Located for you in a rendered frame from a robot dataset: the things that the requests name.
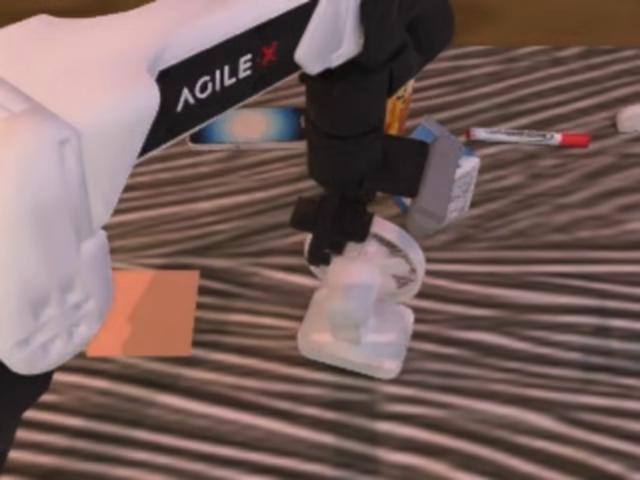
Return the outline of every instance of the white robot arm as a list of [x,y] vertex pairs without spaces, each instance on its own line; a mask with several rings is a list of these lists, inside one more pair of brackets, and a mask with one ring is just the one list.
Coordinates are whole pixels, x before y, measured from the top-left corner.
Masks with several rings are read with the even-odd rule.
[[295,60],[315,74],[357,55],[359,1],[156,0],[0,29],[0,361],[37,374],[86,347],[111,302],[103,227],[136,162]]

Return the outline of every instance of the orange sticky note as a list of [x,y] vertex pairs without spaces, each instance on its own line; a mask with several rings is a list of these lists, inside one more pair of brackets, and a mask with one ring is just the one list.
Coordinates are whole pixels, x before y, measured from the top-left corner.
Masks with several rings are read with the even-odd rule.
[[197,271],[114,271],[111,311],[88,357],[191,355]]

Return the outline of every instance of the whiteboard marker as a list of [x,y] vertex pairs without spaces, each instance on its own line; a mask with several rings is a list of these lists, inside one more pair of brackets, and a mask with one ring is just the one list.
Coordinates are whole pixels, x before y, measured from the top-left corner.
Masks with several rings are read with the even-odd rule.
[[508,130],[502,128],[470,128],[467,140],[521,145],[547,145],[552,147],[586,148],[591,143],[588,133],[540,132],[535,130]]

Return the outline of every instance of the red marker cap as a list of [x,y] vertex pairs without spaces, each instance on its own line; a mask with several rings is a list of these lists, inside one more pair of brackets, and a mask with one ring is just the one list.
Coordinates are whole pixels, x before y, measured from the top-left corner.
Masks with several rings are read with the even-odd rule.
[[587,148],[591,144],[588,133],[561,133],[560,146],[570,148]]

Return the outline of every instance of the brown wooden surface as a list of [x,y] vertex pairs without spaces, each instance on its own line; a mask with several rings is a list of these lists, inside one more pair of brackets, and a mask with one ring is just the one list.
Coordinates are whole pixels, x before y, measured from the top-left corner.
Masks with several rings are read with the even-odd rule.
[[[616,45],[640,43],[637,0],[452,0],[456,45]],[[127,10],[145,0],[0,2],[0,25],[36,13],[88,16]]]

